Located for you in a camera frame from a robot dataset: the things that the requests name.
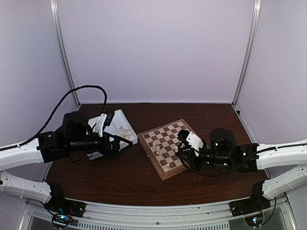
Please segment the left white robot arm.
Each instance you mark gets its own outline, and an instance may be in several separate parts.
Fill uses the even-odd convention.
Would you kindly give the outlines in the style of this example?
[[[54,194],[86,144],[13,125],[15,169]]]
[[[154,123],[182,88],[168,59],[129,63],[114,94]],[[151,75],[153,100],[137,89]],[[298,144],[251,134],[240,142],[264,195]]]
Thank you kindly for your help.
[[[0,149],[0,191],[40,201],[64,213],[69,209],[69,202],[59,184],[26,180],[6,170],[76,154],[86,154],[89,160],[102,156],[115,158],[137,142],[137,135],[122,110],[102,113],[92,119],[81,111],[66,113],[56,131],[40,133],[30,141]]]

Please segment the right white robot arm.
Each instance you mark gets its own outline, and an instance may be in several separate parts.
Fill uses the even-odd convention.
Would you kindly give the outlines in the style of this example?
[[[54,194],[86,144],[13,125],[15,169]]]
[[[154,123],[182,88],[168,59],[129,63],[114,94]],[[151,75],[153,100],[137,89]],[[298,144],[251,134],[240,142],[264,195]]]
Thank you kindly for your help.
[[[307,182],[306,140],[272,145],[258,143],[237,145],[234,133],[224,128],[210,132],[210,147],[207,147],[205,141],[192,131],[179,131],[178,139],[176,155],[187,169],[195,173],[199,173],[203,164],[211,167],[223,166],[226,168],[225,174],[293,166],[293,169],[280,176],[253,186],[253,194],[246,200],[246,208],[249,211],[257,211],[264,204],[264,198],[271,200]]]

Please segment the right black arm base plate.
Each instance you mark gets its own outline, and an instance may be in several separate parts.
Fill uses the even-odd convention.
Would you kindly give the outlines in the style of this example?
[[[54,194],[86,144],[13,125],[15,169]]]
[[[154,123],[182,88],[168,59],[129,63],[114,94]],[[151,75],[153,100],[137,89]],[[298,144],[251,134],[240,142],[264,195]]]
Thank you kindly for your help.
[[[271,207],[270,200],[264,197],[250,197],[229,203],[233,217],[260,212]]]

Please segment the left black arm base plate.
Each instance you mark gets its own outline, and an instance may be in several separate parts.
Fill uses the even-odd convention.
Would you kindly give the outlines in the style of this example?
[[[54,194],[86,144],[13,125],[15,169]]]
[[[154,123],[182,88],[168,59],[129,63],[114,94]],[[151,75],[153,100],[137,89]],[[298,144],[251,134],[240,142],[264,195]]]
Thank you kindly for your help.
[[[83,217],[86,208],[84,202],[70,200],[59,196],[52,196],[44,206],[50,211],[79,218]]]

